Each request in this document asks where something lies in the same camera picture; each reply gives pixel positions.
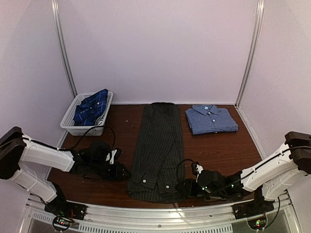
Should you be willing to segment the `black pinstriped long sleeve shirt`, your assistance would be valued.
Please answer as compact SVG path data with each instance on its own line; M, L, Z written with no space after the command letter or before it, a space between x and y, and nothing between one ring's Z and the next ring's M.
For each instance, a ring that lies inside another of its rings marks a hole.
M184 178L183 132L174 103L146 105L126 190L129 197L148 202L175 203L185 196L175 188Z

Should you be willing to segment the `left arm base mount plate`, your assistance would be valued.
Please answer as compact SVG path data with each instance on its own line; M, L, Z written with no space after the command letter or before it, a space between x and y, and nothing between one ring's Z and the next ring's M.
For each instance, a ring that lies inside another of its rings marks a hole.
M45 205L44 211L69 219L84 220L86 206L70 201L52 201Z

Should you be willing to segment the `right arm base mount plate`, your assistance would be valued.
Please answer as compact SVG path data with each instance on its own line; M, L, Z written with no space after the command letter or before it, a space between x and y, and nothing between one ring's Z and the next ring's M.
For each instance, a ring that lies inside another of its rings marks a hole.
M248 218L274 210L272 201L249 201L232 206L235 219Z

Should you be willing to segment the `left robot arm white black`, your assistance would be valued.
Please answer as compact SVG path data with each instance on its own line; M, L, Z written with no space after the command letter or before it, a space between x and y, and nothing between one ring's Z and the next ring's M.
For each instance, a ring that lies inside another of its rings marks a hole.
M86 178L94 174L103 180L122 181L131 176L124 164L118 162L122 150L113 149L102 140L87 148L59 148L26 136L20 127L12 127L0 139L0 178L17 183L38 196L60 216L70 211L70 205L60 186L35 172L35 165L56 168L62 172Z

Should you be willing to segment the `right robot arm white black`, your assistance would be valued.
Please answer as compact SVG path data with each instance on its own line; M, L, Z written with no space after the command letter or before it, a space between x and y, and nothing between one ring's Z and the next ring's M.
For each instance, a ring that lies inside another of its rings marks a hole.
M273 154L230 176L206 170L198 162L192 162L191 169L195 179L176 176L176 189L183 195L205 200L242 200L258 190L259 196L249 203L249 210L257 215L268 201L274 201L296 180L311 173L311 136L289 132Z

